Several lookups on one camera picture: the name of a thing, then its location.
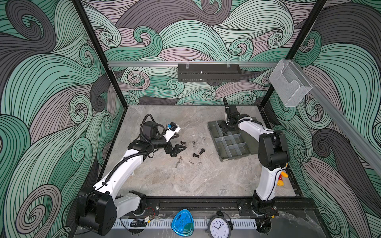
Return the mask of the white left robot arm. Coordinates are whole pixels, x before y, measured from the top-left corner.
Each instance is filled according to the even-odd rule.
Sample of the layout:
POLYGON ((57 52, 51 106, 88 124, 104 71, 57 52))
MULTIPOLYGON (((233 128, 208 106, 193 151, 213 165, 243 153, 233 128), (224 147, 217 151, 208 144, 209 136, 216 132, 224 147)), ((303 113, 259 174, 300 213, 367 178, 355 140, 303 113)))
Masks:
POLYGON ((92 187, 83 188, 76 198, 75 224, 101 236, 108 234, 122 216, 145 210, 145 194, 131 191, 119 196, 122 185, 155 150, 171 154, 171 139, 178 137, 181 128, 171 122, 157 123, 147 114, 140 125, 139 135, 127 148, 114 168, 92 187))

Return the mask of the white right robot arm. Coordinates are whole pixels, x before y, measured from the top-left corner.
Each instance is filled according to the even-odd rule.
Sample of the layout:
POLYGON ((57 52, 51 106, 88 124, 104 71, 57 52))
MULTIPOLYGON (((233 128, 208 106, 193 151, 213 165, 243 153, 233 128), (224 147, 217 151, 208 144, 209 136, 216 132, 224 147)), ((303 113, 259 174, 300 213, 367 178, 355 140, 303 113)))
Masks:
POLYGON ((260 216, 274 216, 271 212, 278 178, 290 160, 286 136, 282 131, 268 129, 261 122, 247 114, 240 114, 236 106, 230 106, 223 99, 225 132, 240 129, 259 143, 258 159, 262 166, 260 182, 253 195, 253 211, 260 216))

